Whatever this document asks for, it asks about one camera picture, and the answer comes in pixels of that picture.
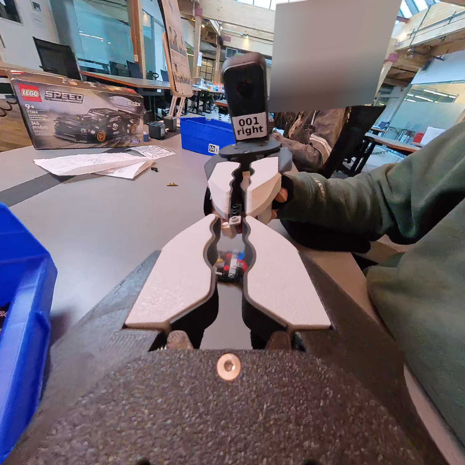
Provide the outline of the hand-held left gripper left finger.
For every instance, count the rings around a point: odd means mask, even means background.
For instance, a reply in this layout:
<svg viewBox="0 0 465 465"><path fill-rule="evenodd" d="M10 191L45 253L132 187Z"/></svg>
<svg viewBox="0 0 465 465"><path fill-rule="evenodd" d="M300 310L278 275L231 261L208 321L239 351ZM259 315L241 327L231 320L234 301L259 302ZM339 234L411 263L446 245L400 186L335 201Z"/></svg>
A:
<svg viewBox="0 0 465 465"><path fill-rule="evenodd" d="M216 286L220 218L209 214L171 239L140 291L125 326L169 331L171 324L205 304Z"/></svg>

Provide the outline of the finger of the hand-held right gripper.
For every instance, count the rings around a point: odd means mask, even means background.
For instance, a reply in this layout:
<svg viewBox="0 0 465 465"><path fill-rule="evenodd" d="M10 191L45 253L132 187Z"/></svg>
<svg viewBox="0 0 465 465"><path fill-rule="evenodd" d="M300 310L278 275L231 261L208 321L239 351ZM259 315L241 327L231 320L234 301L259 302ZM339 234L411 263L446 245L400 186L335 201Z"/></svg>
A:
<svg viewBox="0 0 465 465"><path fill-rule="evenodd" d="M234 239L242 225L229 225L231 216L244 214L241 181L241 165L232 161L217 163L208 179L213 213L219 218L221 234L228 239Z"/></svg>
<svg viewBox="0 0 465 465"><path fill-rule="evenodd" d="M279 158L265 157L251 162L248 178L242 182L244 211L267 225L271 221L271 205L281 189Z"/></svg>

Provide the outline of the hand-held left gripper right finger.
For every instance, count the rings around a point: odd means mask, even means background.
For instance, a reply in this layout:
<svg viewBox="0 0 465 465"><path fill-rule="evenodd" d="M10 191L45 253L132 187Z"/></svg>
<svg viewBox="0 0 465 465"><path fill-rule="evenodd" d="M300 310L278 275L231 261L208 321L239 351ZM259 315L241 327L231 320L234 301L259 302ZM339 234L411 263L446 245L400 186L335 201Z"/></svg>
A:
<svg viewBox="0 0 465 465"><path fill-rule="evenodd" d="M331 327L299 251L291 242L247 216L244 245L244 296L253 307L291 332Z"/></svg>

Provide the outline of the lego car model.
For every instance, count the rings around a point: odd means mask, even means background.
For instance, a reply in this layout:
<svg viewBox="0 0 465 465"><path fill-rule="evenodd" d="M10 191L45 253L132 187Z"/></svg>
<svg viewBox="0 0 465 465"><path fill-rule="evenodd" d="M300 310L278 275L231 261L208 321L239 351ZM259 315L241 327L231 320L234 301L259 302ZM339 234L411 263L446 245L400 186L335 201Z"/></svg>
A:
<svg viewBox="0 0 465 465"><path fill-rule="evenodd" d="M218 259L215 263L218 282L240 284L246 271L244 251L218 251Z"/></svg>

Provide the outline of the blue plastic bin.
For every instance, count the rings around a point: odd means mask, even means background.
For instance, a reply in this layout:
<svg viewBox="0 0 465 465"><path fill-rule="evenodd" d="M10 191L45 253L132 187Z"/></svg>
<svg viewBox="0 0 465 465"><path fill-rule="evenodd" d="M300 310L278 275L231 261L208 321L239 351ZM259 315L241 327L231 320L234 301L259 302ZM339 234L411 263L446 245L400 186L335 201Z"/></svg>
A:
<svg viewBox="0 0 465 465"><path fill-rule="evenodd" d="M50 253L1 204L1 463L26 430L41 398L56 277Z"/></svg>
<svg viewBox="0 0 465 465"><path fill-rule="evenodd" d="M181 117L180 134L183 149L217 155L219 150L236 143L231 123L205 117Z"/></svg>

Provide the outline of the lego set box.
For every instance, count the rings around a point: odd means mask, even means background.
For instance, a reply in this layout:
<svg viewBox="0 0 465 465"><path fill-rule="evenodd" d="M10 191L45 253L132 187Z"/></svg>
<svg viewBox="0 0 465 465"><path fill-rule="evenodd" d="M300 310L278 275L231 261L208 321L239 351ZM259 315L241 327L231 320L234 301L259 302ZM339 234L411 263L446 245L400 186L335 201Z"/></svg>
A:
<svg viewBox="0 0 465 465"><path fill-rule="evenodd" d="M36 150L137 147L144 142L144 102L117 85L8 69Z"/></svg>

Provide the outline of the hanging banner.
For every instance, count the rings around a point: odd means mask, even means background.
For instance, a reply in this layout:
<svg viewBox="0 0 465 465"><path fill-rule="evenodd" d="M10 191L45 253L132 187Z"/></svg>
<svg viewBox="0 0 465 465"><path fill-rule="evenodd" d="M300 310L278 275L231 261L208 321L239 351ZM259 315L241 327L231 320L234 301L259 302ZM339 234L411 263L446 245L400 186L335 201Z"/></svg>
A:
<svg viewBox="0 0 465 465"><path fill-rule="evenodd" d="M165 27L162 41L171 90L175 96L191 97L192 79L178 1L159 0L158 3Z"/></svg>

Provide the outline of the black office chair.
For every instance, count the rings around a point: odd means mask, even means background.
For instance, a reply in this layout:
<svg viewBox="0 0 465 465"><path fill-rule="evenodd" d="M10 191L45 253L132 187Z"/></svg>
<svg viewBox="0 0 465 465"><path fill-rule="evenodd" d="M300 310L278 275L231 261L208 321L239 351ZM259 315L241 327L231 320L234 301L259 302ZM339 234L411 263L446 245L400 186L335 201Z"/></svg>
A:
<svg viewBox="0 0 465 465"><path fill-rule="evenodd" d="M318 174L330 178L342 166L343 160L358 154L357 148L361 147L365 134L371 129L384 109L384 106L352 106L339 138L328 160L318 170Z"/></svg>

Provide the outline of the white paper sheets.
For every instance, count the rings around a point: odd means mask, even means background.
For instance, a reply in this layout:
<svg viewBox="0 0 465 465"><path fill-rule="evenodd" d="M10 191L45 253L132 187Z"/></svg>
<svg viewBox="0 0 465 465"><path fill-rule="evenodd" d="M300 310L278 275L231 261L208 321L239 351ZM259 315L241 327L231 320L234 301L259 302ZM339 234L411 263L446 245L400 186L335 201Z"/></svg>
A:
<svg viewBox="0 0 465 465"><path fill-rule="evenodd" d="M127 152L76 154L51 159L35 159L34 163L56 176L96 174L134 179L151 168L155 160L174 154L167 148L150 145L135 147Z"/></svg>

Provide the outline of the wooden background desks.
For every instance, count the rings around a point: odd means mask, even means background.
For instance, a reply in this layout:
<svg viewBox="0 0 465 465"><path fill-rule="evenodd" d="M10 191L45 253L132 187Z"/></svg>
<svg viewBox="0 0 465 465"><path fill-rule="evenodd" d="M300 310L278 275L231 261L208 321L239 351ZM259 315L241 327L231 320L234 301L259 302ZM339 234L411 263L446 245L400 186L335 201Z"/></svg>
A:
<svg viewBox="0 0 465 465"><path fill-rule="evenodd" d="M118 75L92 73L86 71L79 72L82 78L88 80L93 79L98 82L111 83L112 85L121 85L131 87L134 89L147 89L147 90L171 90L169 83L158 80L147 80L141 78L122 77Z"/></svg>

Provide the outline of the black computer monitor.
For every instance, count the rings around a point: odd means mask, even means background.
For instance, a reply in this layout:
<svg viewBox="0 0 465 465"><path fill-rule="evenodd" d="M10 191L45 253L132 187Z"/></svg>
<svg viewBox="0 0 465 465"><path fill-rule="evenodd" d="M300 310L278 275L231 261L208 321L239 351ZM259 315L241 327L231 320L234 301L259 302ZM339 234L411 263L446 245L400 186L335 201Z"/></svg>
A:
<svg viewBox="0 0 465 465"><path fill-rule="evenodd" d="M33 37L40 68L44 72L81 81L77 60L70 46L61 45Z"/></svg>

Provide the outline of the wooden post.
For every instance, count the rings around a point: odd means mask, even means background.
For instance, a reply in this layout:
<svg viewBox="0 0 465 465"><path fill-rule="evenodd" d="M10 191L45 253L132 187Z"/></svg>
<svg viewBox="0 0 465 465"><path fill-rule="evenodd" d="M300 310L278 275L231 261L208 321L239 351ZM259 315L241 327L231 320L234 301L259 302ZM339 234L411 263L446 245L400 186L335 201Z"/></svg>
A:
<svg viewBox="0 0 465 465"><path fill-rule="evenodd" d="M143 10L140 0L127 0L127 13L129 18L134 62L142 72L142 78L146 77L145 50L143 36Z"/></svg>

